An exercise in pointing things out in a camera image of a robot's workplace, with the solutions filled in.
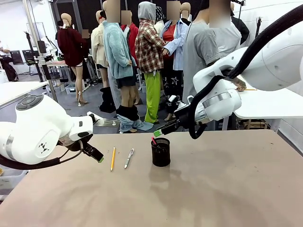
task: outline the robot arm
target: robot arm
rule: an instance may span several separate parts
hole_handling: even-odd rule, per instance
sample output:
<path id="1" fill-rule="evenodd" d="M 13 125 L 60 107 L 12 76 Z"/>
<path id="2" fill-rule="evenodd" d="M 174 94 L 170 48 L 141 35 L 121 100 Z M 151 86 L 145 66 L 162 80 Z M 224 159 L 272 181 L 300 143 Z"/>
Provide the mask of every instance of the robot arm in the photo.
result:
<path id="1" fill-rule="evenodd" d="M 206 123 L 230 116 L 241 107 L 241 98 L 230 90 L 225 77 L 242 75 L 259 90 L 275 91 L 288 87 L 303 76 L 303 5 L 293 9 L 265 29 L 248 47 L 236 50 L 218 60 L 214 65 L 199 71 L 193 79 L 197 92 L 188 97 L 189 105 L 178 101 L 176 120 L 169 122 L 154 133 L 168 134 L 179 126 L 189 129 L 197 139 Z"/>
<path id="2" fill-rule="evenodd" d="M 20 169 L 57 165 L 59 159 L 43 162 L 57 145 L 102 161 L 103 155 L 87 143 L 93 131 L 90 116 L 70 117 L 48 96 L 27 96 L 16 105 L 16 114 L 16 123 L 0 122 L 0 164 Z"/>

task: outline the dark red jacket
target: dark red jacket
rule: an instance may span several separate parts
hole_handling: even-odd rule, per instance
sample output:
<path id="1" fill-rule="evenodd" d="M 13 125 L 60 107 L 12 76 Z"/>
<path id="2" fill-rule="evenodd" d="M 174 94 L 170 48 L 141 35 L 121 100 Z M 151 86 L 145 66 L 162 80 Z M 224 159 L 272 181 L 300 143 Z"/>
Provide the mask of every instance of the dark red jacket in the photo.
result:
<path id="1" fill-rule="evenodd" d="M 125 30 L 127 25 L 122 25 L 121 26 L 121 29 L 122 31 Z M 135 53 L 135 46 L 134 46 L 134 43 L 136 41 L 136 37 L 138 35 L 138 32 L 139 32 L 139 29 L 136 27 L 136 25 L 134 23 L 132 23 L 130 26 L 129 26 L 129 30 L 130 30 L 130 33 L 128 35 L 128 45 L 129 45 L 129 49 L 131 50 L 131 55 L 134 57 L 137 65 L 138 65 L 138 61 L 137 61 L 137 58 L 136 58 L 136 53 Z"/>
<path id="2" fill-rule="evenodd" d="M 60 29 L 58 31 L 58 46 L 64 54 L 65 63 L 68 66 L 75 67 L 88 57 L 87 42 L 75 29 Z"/>

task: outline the patterned headscarf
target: patterned headscarf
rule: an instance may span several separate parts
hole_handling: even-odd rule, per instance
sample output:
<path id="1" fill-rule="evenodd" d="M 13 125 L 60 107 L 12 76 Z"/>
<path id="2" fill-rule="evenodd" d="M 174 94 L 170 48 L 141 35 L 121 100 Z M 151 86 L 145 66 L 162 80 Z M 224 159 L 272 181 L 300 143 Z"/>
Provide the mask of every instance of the patterned headscarf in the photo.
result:
<path id="1" fill-rule="evenodd" d="M 162 8 L 160 6 L 156 6 L 156 23 L 159 20 L 164 20 L 165 16 L 163 14 Z"/>

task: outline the person's hand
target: person's hand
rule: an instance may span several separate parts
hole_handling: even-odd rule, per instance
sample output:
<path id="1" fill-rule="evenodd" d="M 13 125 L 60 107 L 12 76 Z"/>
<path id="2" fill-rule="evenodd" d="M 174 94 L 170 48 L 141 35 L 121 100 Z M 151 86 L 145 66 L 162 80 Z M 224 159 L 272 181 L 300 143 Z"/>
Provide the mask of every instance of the person's hand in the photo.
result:
<path id="1" fill-rule="evenodd" d="M 168 51 L 168 49 L 166 49 L 166 48 L 163 48 L 163 55 L 168 55 L 169 54 L 169 51 Z"/>
<path id="2" fill-rule="evenodd" d="M 243 82 L 242 80 L 236 78 L 234 81 L 233 81 L 233 84 L 235 86 L 237 86 L 237 90 L 238 91 L 244 91 L 246 89 L 246 84 L 245 82 Z"/>

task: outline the pen holder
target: pen holder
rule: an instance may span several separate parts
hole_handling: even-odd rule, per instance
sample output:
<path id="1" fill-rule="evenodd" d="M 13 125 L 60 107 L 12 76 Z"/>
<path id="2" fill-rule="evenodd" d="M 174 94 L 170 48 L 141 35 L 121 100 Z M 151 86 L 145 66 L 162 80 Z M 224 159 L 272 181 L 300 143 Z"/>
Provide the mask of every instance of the pen holder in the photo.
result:
<path id="1" fill-rule="evenodd" d="M 165 138 L 155 139 L 157 144 L 151 141 L 152 163 L 158 167 L 170 164 L 169 140 Z"/>

